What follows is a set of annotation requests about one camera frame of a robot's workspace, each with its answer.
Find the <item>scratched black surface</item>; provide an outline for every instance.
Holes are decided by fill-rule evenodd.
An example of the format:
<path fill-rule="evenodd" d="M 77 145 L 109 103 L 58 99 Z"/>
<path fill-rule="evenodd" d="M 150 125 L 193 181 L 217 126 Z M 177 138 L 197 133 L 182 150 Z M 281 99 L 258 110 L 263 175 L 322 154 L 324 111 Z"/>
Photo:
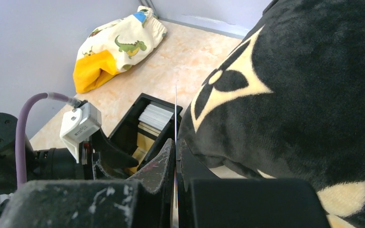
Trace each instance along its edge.
<path fill-rule="evenodd" d="M 130 227 L 138 181 L 30 181 L 11 198 L 0 228 Z"/>
<path fill-rule="evenodd" d="M 167 228 L 175 168 L 169 139 L 128 180 L 39 180 L 20 188 L 0 228 Z"/>

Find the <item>yellow fabric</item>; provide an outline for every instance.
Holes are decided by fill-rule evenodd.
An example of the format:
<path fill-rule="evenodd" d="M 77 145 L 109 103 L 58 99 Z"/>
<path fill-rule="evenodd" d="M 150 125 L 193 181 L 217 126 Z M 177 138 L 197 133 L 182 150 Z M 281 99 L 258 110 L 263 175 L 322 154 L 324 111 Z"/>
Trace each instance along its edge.
<path fill-rule="evenodd" d="M 77 93 L 86 93 L 96 89 L 119 74 L 116 59 L 104 50 L 76 61 L 73 80 Z"/>

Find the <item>white wall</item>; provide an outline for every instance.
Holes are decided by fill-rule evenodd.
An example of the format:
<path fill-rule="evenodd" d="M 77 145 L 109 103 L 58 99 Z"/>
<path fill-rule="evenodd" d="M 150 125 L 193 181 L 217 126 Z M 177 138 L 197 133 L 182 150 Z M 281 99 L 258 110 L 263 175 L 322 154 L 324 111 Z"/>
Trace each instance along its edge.
<path fill-rule="evenodd" d="M 160 18 L 243 38 L 272 0 L 151 0 Z"/>
<path fill-rule="evenodd" d="M 73 67 L 95 27 L 136 12 L 138 0 L 0 0 L 0 112 L 18 116 L 27 99 L 74 96 Z M 62 107 L 43 100 L 30 112 L 31 138 Z"/>

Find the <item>black tray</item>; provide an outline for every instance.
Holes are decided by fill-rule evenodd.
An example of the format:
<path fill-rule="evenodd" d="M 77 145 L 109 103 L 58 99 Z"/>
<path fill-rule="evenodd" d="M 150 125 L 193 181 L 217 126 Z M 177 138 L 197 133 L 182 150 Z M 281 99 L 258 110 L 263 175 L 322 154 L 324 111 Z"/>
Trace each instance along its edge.
<path fill-rule="evenodd" d="M 160 132 L 159 136 L 154 141 L 152 147 L 146 154 L 137 170 L 140 170 L 142 167 L 144 167 L 159 153 L 167 139 L 174 139 L 174 104 L 142 93 L 108 137 L 112 143 L 117 145 L 125 153 L 132 156 L 137 148 L 136 140 L 138 135 L 138 118 L 149 104 L 153 104 L 173 112 L 173 116 Z M 182 110 L 183 108 L 181 106 L 177 106 L 177 130 L 180 128 L 180 122 L 182 119 L 180 113 Z"/>

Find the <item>stack of cards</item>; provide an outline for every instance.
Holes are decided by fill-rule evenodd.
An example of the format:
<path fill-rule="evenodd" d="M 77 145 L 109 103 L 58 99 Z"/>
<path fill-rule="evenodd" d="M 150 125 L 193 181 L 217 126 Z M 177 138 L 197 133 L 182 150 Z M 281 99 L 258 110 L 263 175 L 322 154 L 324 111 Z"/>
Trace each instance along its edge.
<path fill-rule="evenodd" d="M 138 135 L 136 145 L 138 148 L 132 155 L 135 159 L 142 163 L 146 154 L 154 144 L 160 132 L 170 121 L 173 112 L 161 108 L 160 104 L 149 104 L 139 117 Z M 127 169 L 130 175 L 137 172 L 137 167 Z"/>
<path fill-rule="evenodd" d="M 173 116 L 173 112 L 160 108 L 159 106 L 159 104 L 148 105 L 139 117 L 139 121 L 162 131 Z"/>

